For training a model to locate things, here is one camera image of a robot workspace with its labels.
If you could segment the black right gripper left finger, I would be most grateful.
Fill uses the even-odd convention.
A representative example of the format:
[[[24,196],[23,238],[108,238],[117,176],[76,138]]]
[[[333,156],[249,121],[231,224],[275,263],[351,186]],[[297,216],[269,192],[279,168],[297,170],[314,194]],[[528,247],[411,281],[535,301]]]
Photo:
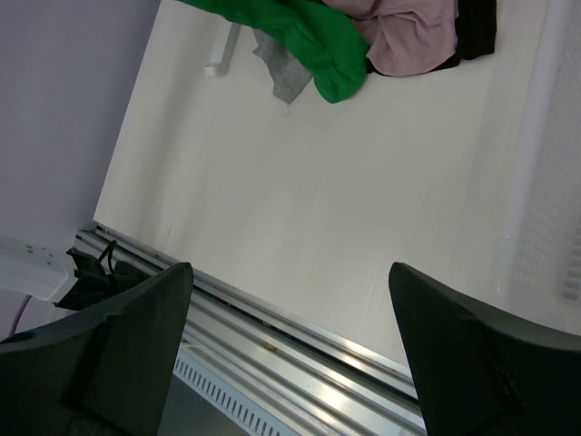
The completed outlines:
[[[1,342],[4,435],[154,435],[190,306],[176,263],[119,295]]]

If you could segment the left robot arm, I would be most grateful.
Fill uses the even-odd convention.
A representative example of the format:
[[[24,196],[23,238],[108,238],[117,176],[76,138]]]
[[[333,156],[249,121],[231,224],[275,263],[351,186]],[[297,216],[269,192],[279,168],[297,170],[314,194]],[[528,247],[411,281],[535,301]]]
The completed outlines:
[[[20,321],[33,299],[81,311],[143,282],[144,273],[129,263],[113,260],[116,247],[117,242],[108,243],[94,257],[75,248],[55,252],[3,236],[1,287],[24,296],[14,322]]]

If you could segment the pink tank top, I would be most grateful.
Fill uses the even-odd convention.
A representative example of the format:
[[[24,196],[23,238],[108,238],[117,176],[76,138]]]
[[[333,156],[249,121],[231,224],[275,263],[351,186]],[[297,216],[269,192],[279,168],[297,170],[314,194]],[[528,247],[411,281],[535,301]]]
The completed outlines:
[[[346,0],[325,4],[351,18],[369,43],[367,58],[380,74],[424,74],[456,52],[456,1]]]

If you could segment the green tank top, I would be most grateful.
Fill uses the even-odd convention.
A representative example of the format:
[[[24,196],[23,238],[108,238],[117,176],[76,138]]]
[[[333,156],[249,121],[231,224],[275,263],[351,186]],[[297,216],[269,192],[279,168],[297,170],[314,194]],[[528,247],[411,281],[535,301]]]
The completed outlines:
[[[321,1],[190,0],[189,6],[261,30],[312,73],[330,104],[350,99],[367,77],[369,44],[342,12]]]

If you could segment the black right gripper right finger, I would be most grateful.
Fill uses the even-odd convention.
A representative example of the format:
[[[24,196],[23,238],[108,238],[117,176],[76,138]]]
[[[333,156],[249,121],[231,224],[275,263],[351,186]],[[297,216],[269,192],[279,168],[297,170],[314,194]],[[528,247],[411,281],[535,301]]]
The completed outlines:
[[[393,263],[389,293],[430,435],[577,435],[580,338]]]

